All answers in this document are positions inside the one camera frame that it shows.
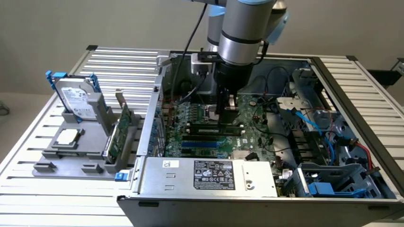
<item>gray floor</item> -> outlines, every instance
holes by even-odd
[[[0,116],[0,161],[11,151],[49,98],[51,95],[0,93],[0,100],[11,109],[9,115]]]

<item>white wall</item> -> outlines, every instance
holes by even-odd
[[[288,0],[271,52],[355,55],[368,68],[404,57],[403,0]],[[203,5],[185,0],[0,0],[0,91],[49,94],[88,44],[183,49]],[[205,44],[205,23],[192,49]]]

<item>warning label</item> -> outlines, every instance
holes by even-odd
[[[87,103],[87,92],[80,88],[72,87],[63,87],[61,92],[73,114],[83,119],[95,119],[93,107]]]
[[[231,161],[193,161],[193,187],[197,190],[235,190]]]

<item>white sticker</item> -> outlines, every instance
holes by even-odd
[[[80,88],[63,87],[61,92],[73,114],[83,119],[96,119],[93,107],[87,103],[87,92]]]
[[[163,168],[179,168],[179,160],[163,160]]]

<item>motherboard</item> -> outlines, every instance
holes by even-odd
[[[257,160],[275,160],[260,99],[239,95],[239,116],[224,129],[217,127],[215,105],[185,102],[175,106],[167,122],[165,157],[244,159],[256,153]]]

